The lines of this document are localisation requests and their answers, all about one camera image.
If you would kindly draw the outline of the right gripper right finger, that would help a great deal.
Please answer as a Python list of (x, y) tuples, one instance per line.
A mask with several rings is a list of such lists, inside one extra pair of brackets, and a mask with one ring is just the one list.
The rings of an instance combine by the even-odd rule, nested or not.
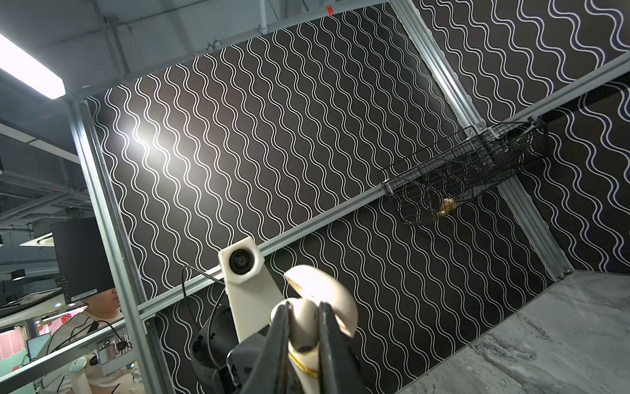
[(321, 393), (366, 393), (358, 363), (342, 333), (333, 308), (319, 305), (318, 382)]

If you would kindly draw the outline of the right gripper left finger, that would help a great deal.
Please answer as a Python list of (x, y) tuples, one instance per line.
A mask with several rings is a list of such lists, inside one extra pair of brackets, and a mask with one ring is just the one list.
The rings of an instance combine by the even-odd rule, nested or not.
[(251, 375), (241, 393), (285, 393), (288, 384), (288, 342), (290, 308), (281, 303)]

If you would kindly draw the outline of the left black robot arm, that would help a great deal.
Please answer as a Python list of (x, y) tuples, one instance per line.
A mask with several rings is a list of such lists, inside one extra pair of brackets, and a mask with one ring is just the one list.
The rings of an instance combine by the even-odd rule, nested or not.
[(241, 345), (231, 308), (220, 306), (202, 326), (192, 342), (191, 363), (199, 385), (206, 393), (238, 393), (262, 351), (269, 326)]

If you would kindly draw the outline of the cream earbud charging case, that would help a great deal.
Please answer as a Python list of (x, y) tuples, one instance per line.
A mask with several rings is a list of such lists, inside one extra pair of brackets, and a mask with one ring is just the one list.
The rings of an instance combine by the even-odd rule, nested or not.
[(308, 265), (297, 265), (284, 279), (298, 294), (274, 307), (288, 321), (288, 392), (357, 393), (363, 390), (359, 363), (349, 348), (358, 326), (354, 297), (334, 277)]

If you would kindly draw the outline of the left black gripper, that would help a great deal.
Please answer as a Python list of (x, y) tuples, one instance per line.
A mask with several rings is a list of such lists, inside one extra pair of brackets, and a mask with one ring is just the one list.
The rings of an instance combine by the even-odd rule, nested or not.
[(238, 343), (227, 355), (226, 366), (230, 373), (234, 393), (244, 387), (251, 376), (257, 359), (264, 348), (266, 338), (261, 333), (254, 333), (243, 342)]

